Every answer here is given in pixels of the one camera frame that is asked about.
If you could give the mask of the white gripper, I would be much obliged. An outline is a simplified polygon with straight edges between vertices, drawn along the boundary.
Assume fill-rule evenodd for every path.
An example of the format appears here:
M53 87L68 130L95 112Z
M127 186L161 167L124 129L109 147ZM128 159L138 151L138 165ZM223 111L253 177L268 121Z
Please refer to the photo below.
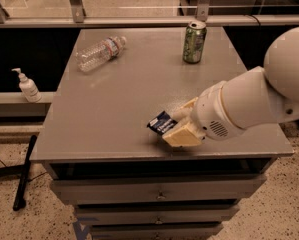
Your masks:
M176 125L166 132L162 138L172 147L198 146L207 136L213 140L226 140L245 132L236 126L227 115L222 101L225 81L221 81L177 108L171 117L179 122L190 115L192 122Z

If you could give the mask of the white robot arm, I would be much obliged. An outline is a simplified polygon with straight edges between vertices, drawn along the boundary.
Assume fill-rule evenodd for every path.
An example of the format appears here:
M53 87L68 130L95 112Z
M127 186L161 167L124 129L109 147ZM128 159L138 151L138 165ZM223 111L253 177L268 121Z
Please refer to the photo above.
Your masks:
M172 147L226 140L263 124L299 119L299 27L280 35L264 64L204 90L178 108L177 124L162 135Z

